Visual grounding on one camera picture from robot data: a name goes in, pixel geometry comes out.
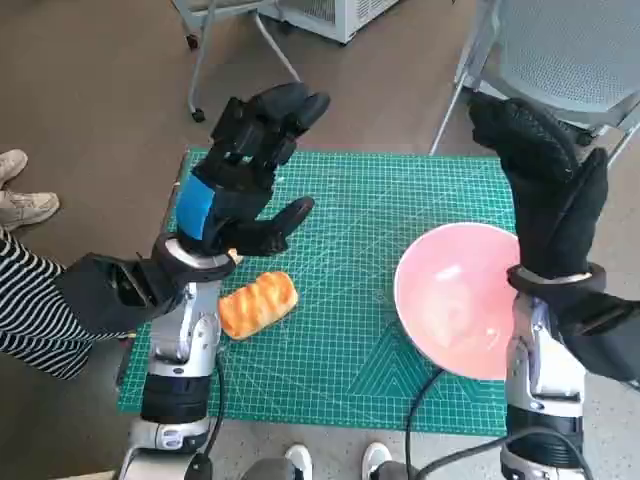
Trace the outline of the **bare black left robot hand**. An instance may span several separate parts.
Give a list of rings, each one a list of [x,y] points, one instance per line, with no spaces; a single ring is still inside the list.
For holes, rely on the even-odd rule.
[[[285,251],[313,199],[298,198],[271,219],[259,216],[273,196],[277,169],[288,163],[298,139],[329,104],[327,93],[313,93],[301,82],[248,100],[230,98],[212,131],[209,152],[192,168],[177,201],[180,244],[207,256],[230,249],[262,257]]]

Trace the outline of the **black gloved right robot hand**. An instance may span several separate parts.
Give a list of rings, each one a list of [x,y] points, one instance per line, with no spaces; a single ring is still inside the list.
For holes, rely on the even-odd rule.
[[[546,280],[583,275],[608,195],[608,154],[584,159],[570,132],[521,99],[475,95],[473,139],[493,150],[510,184],[520,265]]]

